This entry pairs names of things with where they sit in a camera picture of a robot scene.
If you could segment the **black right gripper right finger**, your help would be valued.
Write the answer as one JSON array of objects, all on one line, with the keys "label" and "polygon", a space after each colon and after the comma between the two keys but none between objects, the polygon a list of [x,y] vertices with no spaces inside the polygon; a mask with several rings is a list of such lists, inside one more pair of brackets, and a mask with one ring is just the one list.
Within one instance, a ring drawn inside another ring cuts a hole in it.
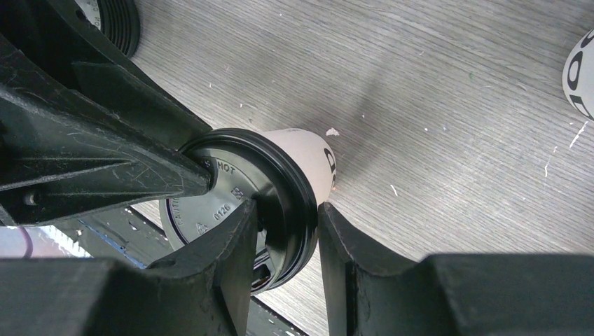
[{"label": "black right gripper right finger", "polygon": [[331,335],[592,335],[593,257],[538,253],[403,257],[319,208]]}]

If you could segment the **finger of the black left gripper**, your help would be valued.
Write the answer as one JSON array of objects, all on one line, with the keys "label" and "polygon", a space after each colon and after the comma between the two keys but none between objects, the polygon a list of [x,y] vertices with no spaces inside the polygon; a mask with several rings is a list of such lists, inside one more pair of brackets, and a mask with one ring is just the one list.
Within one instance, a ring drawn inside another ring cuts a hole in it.
[{"label": "finger of the black left gripper", "polygon": [[194,112],[151,80],[88,21],[74,1],[43,1],[55,74],[116,119],[175,150],[211,132]]},{"label": "finger of the black left gripper", "polygon": [[1,224],[46,225],[207,191],[210,175],[1,40]]}]

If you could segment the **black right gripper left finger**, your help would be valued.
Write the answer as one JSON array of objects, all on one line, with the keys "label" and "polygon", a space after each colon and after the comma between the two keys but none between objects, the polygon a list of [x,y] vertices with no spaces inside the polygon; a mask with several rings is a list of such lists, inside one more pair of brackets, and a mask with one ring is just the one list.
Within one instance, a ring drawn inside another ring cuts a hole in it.
[{"label": "black right gripper left finger", "polygon": [[1,261],[2,335],[244,335],[256,203],[140,269],[110,258]]}]

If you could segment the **white paper coffee cup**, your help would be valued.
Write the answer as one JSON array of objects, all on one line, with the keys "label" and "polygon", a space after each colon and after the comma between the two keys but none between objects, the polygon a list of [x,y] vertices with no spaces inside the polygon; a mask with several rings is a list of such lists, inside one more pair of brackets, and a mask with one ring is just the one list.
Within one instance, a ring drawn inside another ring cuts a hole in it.
[{"label": "white paper coffee cup", "polygon": [[574,109],[593,120],[593,29],[569,53],[562,70],[562,90]]}]

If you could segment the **stack of black cup lids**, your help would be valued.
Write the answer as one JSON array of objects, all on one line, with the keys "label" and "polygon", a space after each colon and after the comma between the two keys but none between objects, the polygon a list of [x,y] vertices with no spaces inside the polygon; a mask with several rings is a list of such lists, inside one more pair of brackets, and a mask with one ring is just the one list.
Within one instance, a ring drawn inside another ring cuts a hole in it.
[{"label": "stack of black cup lids", "polygon": [[124,56],[131,58],[141,37],[141,22],[134,0],[76,0],[77,16],[96,26]]}]

